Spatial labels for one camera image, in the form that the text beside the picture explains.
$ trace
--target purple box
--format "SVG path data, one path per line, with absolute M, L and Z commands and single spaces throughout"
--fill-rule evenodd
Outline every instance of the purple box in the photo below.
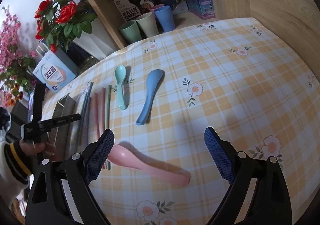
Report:
M 189 11 L 203 20 L 215 17 L 212 0 L 187 0 Z

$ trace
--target striped cuff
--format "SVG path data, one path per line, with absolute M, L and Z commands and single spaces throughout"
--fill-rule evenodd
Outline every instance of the striped cuff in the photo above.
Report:
M 21 150 L 19 141 L 4 146 L 4 156 L 12 175 L 22 184 L 28 184 L 31 173 L 30 159 Z

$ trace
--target spoon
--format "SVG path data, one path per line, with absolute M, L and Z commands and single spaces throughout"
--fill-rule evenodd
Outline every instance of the spoon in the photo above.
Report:
M 142 108 L 142 111 L 136 121 L 136 125 L 141 126 L 146 123 L 152 107 L 153 98 L 155 97 L 155 94 L 156 94 L 157 85 L 161 77 L 163 76 L 163 74 L 164 74 L 164 71 L 160 69 L 152 70 L 148 74 L 147 80 L 146 80 L 147 97 L 146 97 L 144 106 Z
M 128 149 L 118 144 L 113 145 L 108 155 L 108 160 L 115 165 L 124 168 L 137 169 L 165 182 L 169 182 L 178 186 L 186 186 L 190 181 L 189 177 L 186 177 L 182 174 L 168 172 L 142 162 Z
M 124 104 L 124 96 L 123 96 L 123 89 L 122 85 L 124 83 L 125 77 L 127 75 L 127 71 L 124 65 L 119 65 L 115 70 L 115 76 L 117 81 L 117 102 L 119 108 L 124 111 L 126 106 Z

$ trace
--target sleeve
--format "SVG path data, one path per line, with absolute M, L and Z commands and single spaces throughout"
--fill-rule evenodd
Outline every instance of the sleeve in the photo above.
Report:
M 0 142 L 0 195 L 7 206 L 29 184 L 30 161 L 19 146 L 19 141 Z

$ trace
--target plastic cup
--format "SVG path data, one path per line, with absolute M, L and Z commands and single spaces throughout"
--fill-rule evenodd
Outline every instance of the plastic cup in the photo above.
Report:
M 151 7 L 151 8 L 149 9 L 149 11 L 153 13 L 153 11 L 154 11 L 155 9 L 160 8 L 160 7 L 163 7 L 163 6 L 164 6 L 164 4 L 155 5 L 155 6 Z
M 129 20 L 123 23 L 119 27 L 119 31 L 129 44 L 142 40 L 139 27 L 135 20 Z
M 136 21 L 148 38 L 159 35 L 156 20 L 152 12 L 142 14 L 136 18 Z
M 176 28 L 173 21 L 173 14 L 170 6 L 166 5 L 157 8 L 153 11 L 153 13 L 156 15 L 164 32 L 172 31 Z

